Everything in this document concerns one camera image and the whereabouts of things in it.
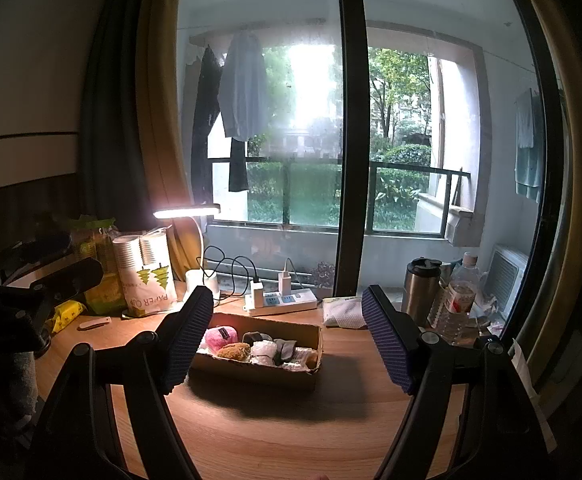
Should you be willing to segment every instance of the curtain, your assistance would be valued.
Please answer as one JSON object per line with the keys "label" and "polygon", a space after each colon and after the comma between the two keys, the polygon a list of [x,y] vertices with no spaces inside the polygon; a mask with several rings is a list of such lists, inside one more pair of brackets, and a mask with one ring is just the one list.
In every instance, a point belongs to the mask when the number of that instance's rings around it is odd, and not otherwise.
{"label": "curtain", "polygon": [[559,240],[560,245],[564,244],[564,257],[561,262],[552,262],[554,267],[549,269],[559,276],[554,293],[546,298],[545,305],[536,301],[530,319],[537,325],[532,330],[527,324],[521,334],[537,333],[534,341],[525,342],[531,348],[527,361],[536,382],[560,344],[582,287],[582,45],[575,30],[579,20],[566,15],[560,0],[531,1],[564,83],[572,171],[570,211],[564,215],[568,227],[558,232],[559,237],[565,238]]}
{"label": "curtain", "polygon": [[141,0],[106,0],[82,95],[79,174],[82,211],[115,218],[122,231],[155,226],[136,112],[136,27]]}
{"label": "curtain", "polygon": [[[176,27],[179,0],[142,0],[136,46],[136,104],[146,185],[153,210],[193,203],[178,128]],[[198,267],[199,235],[191,218],[167,232],[177,278]]]}

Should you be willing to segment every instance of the plastic bag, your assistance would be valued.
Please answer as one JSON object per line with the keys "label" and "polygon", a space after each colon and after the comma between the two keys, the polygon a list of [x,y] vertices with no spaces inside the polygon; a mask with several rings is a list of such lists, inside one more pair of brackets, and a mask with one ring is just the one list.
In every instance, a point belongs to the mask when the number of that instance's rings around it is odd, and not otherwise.
{"label": "plastic bag", "polygon": [[87,307],[97,316],[115,314],[126,306],[116,258],[111,240],[118,235],[115,219],[98,220],[82,215],[69,220],[74,252],[79,258],[95,258],[102,265],[103,277],[99,285],[84,293]]}

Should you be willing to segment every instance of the power strip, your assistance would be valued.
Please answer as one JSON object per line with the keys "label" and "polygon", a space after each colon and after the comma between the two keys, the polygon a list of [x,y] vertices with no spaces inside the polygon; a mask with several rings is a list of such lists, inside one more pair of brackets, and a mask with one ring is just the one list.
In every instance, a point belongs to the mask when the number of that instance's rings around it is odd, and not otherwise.
{"label": "power strip", "polygon": [[279,292],[267,292],[264,294],[263,306],[258,308],[253,306],[253,297],[250,294],[244,297],[244,309],[249,316],[271,316],[314,308],[318,308],[318,300],[310,288],[292,290],[287,296]]}

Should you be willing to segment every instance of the stainless steel thermos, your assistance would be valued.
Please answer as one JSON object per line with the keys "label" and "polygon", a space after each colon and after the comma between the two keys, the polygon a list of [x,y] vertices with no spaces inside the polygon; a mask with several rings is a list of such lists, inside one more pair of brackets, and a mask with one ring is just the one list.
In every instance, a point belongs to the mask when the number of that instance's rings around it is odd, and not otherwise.
{"label": "stainless steel thermos", "polygon": [[416,258],[407,265],[404,278],[402,312],[413,318],[418,326],[424,326],[439,289],[440,260]]}

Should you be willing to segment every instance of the green shrub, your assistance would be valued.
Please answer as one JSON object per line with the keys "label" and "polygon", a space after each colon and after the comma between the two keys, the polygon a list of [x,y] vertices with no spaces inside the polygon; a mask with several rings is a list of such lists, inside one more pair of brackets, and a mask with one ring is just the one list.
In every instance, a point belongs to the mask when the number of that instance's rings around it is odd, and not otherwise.
{"label": "green shrub", "polygon": [[339,164],[290,166],[290,222],[296,225],[337,226],[340,221],[342,167]]}
{"label": "green shrub", "polygon": [[279,162],[247,163],[249,222],[282,222],[282,164]]}
{"label": "green shrub", "polygon": [[402,144],[386,150],[382,162],[393,164],[431,165],[431,146],[423,144]]}
{"label": "green shrub", "polygon": [[382,160],[384,154],[391,149],[391,139],[378,134],[371,134],[369,142],[369,160]]}

